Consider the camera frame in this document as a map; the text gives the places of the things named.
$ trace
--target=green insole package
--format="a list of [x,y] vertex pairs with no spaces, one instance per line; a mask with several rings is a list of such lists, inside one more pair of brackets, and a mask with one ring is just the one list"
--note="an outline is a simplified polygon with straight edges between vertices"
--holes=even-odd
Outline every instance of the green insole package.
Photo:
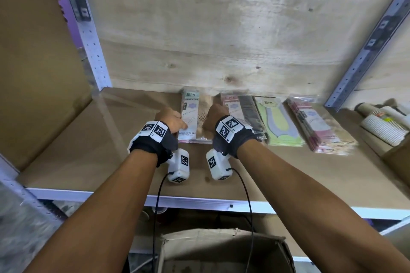
[[269,146],[301,147],[305,144],[279,98],[255,96],[254,100],[268,131]]

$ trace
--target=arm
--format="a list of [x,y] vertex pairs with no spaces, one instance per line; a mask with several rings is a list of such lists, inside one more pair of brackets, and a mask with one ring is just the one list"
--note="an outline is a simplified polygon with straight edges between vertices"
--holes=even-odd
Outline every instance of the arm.
[[[216,121],[227,114],[214,105],[204,126],[215,130]],[[252,139],[237,155],[321,272],[410,272],[410,261],[345,202],[266,146]]]
[[[166,108],[155,119],[175,133],[186,128],[180,117]],[[156,164],[156,154],[133,150],[54,233],[25,273],[121,272]]]

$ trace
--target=hand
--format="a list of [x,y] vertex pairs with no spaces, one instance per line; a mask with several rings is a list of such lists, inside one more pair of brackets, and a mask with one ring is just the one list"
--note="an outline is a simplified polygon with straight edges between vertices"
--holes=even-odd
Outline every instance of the hand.
[[182,121],[181,114],[178,111],[172,110],[170,107],[165,107],[155,115],[156,121],[164,122],[172,134],[177,133],[180,129],[187,129],[188,125]]
[[203,128],[215,133],[215,125],[220,118],[223,116],[228,116],[229,111],[226,107],[219,104],[213,104],[208,111],[207,118],[203,124]]

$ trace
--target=person's right arm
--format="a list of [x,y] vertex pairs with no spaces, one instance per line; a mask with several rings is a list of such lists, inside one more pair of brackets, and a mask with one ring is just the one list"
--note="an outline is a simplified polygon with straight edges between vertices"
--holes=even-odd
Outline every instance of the person's right arm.
[[[204,126],[214,129],[226,114],[225,108],[213,105]],[[237,156],[322,273],[410,272],[410,261],[345,202],[266,146],[246,141]]]

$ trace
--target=person's left arm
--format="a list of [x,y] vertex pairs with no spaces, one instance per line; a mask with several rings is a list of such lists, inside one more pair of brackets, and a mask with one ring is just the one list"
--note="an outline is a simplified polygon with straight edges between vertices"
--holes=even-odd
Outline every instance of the person's left arm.
[[[155,119],[171,133],[186,124],[166,108]],[[24,273],[121,272],[157,164],[155,153],[135,149],[68,218]]]

